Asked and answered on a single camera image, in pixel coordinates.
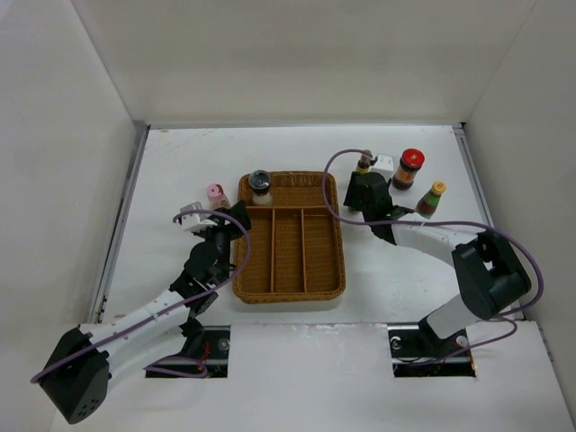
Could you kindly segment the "yellow label brown bottle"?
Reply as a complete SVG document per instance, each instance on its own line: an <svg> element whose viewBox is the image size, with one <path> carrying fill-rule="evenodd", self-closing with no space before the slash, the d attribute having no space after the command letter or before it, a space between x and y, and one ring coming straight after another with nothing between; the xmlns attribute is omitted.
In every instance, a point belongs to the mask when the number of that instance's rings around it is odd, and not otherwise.
<svg viewBox="0 0 576 432"><path fill-rule="evenodd" d="M361 152L360 157L355 166L355 172L358 174L366 174L370 171L374 162L374 155L371 150L365 149Z"/></svg>

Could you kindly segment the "pink cap spice shaker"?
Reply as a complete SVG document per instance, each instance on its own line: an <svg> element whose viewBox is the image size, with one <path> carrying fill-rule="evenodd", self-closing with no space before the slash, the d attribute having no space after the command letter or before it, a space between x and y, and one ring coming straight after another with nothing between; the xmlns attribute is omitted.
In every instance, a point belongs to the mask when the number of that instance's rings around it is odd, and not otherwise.
<svg viewBox="0 0 576 432"><path fill-rule="evenodd" d="M230 207L230 201L221 184L209 184L206 187L206 196L212 210Z"/></svg>

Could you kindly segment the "red cap dark sauce jar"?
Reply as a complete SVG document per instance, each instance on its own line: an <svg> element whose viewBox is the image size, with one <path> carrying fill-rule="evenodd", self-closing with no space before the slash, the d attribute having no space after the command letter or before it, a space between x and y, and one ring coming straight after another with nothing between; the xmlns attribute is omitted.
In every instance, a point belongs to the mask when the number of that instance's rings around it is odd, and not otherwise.
<svg viewBox="0 0 576 432"><path fill-rule="evenodd" d="M425 155L419 149L405 149L400 156L399 166L392 176L392 185L398 190L410 189L424 162Z"/></svg>

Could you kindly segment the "green label red sauce bottle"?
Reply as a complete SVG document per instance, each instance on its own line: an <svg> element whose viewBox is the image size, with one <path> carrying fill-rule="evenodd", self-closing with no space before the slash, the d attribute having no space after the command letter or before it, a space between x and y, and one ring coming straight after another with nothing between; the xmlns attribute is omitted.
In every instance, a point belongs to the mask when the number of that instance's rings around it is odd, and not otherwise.
<svg viewBox="0 0 576 432"><path fill-rule="evenodd" d="M437 211L437 206L445 191L446 184L444 182L434 182L430 189L418 201L415 212L426 219L430 219Z"/></svg>

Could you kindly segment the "salt grinder black top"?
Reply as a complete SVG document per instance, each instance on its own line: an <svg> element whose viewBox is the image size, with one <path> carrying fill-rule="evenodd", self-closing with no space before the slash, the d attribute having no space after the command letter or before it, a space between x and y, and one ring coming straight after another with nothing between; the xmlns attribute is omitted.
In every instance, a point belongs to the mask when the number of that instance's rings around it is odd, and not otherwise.
<svg viewBox="0 0 576 432"><path fill-rule="evenodd" d="M256 170L248 177L253 196L252 203L255 206L271 206L273 198L270 193L271 175L265 170Z"/></svg>

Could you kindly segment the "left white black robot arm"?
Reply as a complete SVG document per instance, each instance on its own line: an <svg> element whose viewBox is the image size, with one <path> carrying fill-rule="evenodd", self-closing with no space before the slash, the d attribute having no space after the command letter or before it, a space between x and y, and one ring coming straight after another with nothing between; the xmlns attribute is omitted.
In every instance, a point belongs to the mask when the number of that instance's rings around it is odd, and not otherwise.
<svg viewBox="0 0 576 432"><path fill-rule="evenodd" d="M174 221L201 238L182 273L157 298L123 318L64 333L32 377L68 424L92 415L125 376L176 354L189 359L201 351L203 329L196 318L242 272L243 265L230 261L230 246L248 237L251 221L244 201L215 211L189 205Z"/></svg>

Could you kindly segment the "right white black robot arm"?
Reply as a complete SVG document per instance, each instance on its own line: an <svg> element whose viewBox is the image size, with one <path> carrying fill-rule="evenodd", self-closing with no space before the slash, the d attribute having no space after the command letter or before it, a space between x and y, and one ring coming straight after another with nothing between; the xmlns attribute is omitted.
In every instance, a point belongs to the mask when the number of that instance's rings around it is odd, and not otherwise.
<svg viewBox="0 0 576 432"><path fill-rule="evenodd" d="M459 293L418 323L417 346L425 356L445 352L459 331L496 317L532 287L502 234L430 224L413 210L393 204L389 183L378 173L354 172L345 206L361 212L364 224L378 239L415 249L454 269Z"/></svg>

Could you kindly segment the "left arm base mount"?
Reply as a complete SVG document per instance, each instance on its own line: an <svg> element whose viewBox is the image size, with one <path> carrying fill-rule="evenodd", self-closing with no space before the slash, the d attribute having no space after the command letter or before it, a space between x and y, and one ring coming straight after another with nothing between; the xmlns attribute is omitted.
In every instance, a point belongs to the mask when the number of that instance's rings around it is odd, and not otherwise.
<svg viewBox="0 0 576 432"><path fill-rule="evenodd" d="M183 349L145 369L146 378L227 378L230 355L230 326L209 326Z"/></svg>

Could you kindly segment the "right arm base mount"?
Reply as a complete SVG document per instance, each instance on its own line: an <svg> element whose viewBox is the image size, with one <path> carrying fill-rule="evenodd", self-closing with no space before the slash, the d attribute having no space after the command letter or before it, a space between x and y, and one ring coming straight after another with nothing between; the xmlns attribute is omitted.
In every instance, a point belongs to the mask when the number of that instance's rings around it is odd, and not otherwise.
<svg viewBox="0 0 576 432"><path fill-rule="evenodd" d="M476 376L468 334L461 329L447 339L428 337L417 323L388 327L391 367L395 378Z"/></svg>

